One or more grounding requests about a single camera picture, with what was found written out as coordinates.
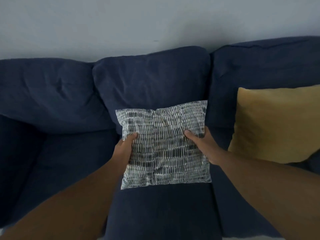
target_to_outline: wall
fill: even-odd
[[[0,59],[95,61],[320,35],[320,0],[0,0]]]

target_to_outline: patterned throw pillow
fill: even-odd
[[[210,164],[184,136],[190,130],[204,136],[207,101],[157,110],[116,110],[122,138],[138,132],[121,189],[178,183],[211,182]]]

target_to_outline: yellow pillow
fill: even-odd
[[[278,163],[306,160],[320,148],[320,85],[239,88],[229,151]]]

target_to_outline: sofa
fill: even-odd
[[[320,84],[320,37],[197,46],[94,63],[0,60],[0,228],[104,165],[122,129],[115,110],[208,100],[205,123],[224,149],[234,133],[237,91]],[[291,163],[320,174],[320,153]],[[281,237],[220,167],[212,183],[120,190],[105,239]]]

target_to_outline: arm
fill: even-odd
[[[319,238],[319,175],[224,151],[207,127],[204,138],[198,138],[189,131],[185,131],[185,135],[212,164],[222,168],[243,198],[286,240]]]
[[[96,240],[105,223],[119,177],[137,134],[120,140],[109,162],[49,198],[9,228],[0,240]]]

